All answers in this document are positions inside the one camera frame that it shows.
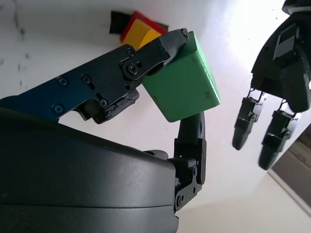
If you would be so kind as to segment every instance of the red block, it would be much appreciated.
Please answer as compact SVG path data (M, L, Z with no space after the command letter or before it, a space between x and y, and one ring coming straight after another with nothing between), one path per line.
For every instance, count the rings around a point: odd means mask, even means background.
M152 20L148 19L146 16L142 15L138 11L135 11L132 14L132 16L130 18L130 21L128 22L125 30L121 34L120 40L121 40L122 43L123 43L123 41L124 41L128 31L131 29L132 24L134 23L135 19L137 19L137 18L140 19L141 21L143 21L148 26L152 27L154 30L156 30L160 34L165 34L166 33L166 30L164 28L162 28L160 25L158 25L157 23L155 23Z

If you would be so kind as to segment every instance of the robotic hand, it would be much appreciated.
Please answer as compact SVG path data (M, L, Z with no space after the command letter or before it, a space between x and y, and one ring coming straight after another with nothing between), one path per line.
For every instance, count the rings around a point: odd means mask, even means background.
M204 113L181 120L174 157L58 124L69 111L101 124L139 97L186 29L138 51L123 45L19 96L0 100L0 232L175 233L176 211L205 181Z
M283 11L290 17L272 34L261 49L252 69L251 88L235 124L232 145L240 150L258 121L267 94L282 98L280 108L262 141L259 166L267 170L282 151L300 118L310 108L311 93L311 2L288 0ZM258 99L254 92L261 92ZM286 112L287 105L291 112Z

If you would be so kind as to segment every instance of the bolt head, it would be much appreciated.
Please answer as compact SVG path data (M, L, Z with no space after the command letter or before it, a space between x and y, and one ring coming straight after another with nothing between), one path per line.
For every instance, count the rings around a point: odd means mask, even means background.
M177 197L177 206L181 206L181 203L182 203L182 199L181 199L181 196L178 196Z
M54 112L59 114L62 113L64 109L65 109L64 106L61 104L57 104L53 107Z
M91 78L87 74L82 75L81 80L85 84L90 84L90 82L91 82Z
M134 56L134 51L132 49L128 49L127 50L127 55L129 55L130 57L133 57Z
M62 86L66 86L68 84L68 80L64 77L57 77L57 81Z
M108 102L107 102L106 100L100 100L100 101L99 101L99 105L100 105L102 108L105 108L105 107L107 107Z
M127 66L127 70L130 74L135 75L137 74L138 68L135 64L131 63Z

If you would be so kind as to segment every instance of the white wall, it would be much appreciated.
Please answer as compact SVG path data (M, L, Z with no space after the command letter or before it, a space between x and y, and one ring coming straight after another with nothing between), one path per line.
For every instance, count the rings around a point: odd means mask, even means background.
M177 233L309 233L311 217L266 174L244 197L181 210Z

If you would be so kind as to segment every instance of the green cube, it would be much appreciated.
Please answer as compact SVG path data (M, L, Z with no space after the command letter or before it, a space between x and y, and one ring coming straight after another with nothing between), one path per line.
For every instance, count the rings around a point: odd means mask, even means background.
M177 57L143 83L164 117L175 122L216 107L220 97L194 32Z

